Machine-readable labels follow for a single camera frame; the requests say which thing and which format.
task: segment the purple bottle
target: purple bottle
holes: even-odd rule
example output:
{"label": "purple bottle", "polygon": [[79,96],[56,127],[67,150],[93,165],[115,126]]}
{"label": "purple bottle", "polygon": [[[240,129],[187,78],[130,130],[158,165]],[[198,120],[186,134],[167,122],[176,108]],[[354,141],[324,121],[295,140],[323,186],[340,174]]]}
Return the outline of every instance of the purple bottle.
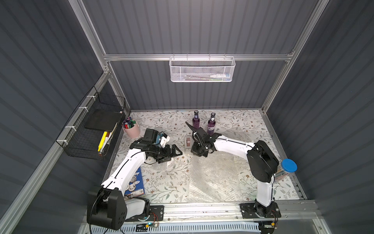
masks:
{"label": "purple bottle", "polygon": [[208,120],[208,134],[213,135],[214,133],[214,128],[215,128],[215,113],[211,113],[211,118]]}
{"label": "purple bottle", "polygon": [[194,116],[193,116],[193,119],[192,119],[192,126],[194,128],[200,128],[200,119],[199,119],[199,111],[196,110],[194,112]]}

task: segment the pen holder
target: pen holder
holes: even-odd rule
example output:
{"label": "pen holder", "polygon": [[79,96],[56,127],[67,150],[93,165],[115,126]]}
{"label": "pen holder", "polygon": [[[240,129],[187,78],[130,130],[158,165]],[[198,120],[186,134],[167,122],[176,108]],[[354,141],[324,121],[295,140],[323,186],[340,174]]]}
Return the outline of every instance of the pen holder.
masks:
{"label": "pen holder", "polygon": [[123,128],[123,131],[127,133],[130,138],[137,138],[140,135],[140,128],[138,123],[136,123],[132,128]]}

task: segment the black wire basket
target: black wire basket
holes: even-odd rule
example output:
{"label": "black wire basket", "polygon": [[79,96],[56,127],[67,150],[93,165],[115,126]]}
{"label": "black wire basket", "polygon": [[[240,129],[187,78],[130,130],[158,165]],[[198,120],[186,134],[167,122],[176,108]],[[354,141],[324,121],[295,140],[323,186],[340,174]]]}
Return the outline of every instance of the black wire basket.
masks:
{"label": "black wire basket", "polygon": [[[72,157],[80,158],[91,158],[104,160],[105,155],[108,152],[109,145],[113,142],[114,135],[122,129],[121,122],[125,118],[125,98],[120,96],[114,96],[110,94],[104,94],[97,92],[85,107],[82,108],[82,112],[78,119],[74,123],[74,128],[70,127],[70,131],[67,134],[65,141],[57,142],[63,147],[67,155]],[[107,110],[114,112],[121,112],[122,115],[118,119],[115,133],[113,133],[102,150],[102,156],[98,153],[98,146],[102,138],[103,131],[86,129],[85,125],[90,119],[95,110]]]}

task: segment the white mesh basket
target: white mesh basket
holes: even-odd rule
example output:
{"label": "white mesh basket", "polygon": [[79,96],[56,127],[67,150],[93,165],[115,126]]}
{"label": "white mesh basket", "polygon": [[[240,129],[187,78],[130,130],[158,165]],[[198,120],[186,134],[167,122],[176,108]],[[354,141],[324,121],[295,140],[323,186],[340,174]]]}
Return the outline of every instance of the white mesh basket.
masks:
{"label": "white mesh basket", "polygon": [[235,60],[233,57],[222,57],[222,59],[171,57],[169,66],[172,82],[231,82]]}

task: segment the blue box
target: blue box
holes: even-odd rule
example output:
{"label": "blue box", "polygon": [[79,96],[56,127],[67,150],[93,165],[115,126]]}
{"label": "blue box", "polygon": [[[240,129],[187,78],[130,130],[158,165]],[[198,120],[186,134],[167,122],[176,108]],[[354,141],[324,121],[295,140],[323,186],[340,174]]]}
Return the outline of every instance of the blue box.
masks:
{"label": "blue box", "polygon": [[130,180],[129,185],[126,188],[125,195],[128,198],[138,197],[144,194],[143,176],[141,174],[140,167],[135,172],[134,176]]}

